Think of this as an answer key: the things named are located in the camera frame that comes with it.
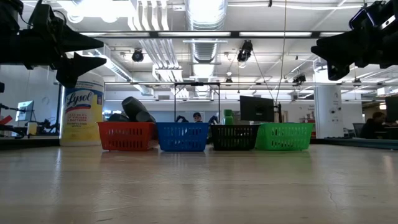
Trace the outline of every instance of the computer monitor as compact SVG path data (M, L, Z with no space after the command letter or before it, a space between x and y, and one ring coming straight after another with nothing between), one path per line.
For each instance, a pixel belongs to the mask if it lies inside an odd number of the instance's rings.
M274 122L274 100L241 96L241 121Z
M386 97L387 120L398 121L398 96Z
M18 110L15 121L32 121L33 100L18 103Z

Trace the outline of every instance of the green bottle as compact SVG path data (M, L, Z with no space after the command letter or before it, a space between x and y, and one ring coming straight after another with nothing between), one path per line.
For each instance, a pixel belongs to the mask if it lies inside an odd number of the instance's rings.
M224 110L223 125L234 125L234 117L232 110Z

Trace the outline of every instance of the blue basket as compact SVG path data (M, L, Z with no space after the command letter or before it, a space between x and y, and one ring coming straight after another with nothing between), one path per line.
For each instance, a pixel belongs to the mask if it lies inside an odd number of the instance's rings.
M202 152L208 123L156 123L160 149L168 152Z

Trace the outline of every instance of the black basket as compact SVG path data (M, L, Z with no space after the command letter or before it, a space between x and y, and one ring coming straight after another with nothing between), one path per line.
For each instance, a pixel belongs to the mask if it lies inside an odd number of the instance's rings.
M259 125L213 125L214 150L242 151L254 149Z

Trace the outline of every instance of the red basket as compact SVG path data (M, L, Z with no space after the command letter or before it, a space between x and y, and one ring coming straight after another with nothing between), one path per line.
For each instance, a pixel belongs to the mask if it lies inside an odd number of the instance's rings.
M104 150L147 151L158 145L150 122L98 122Z

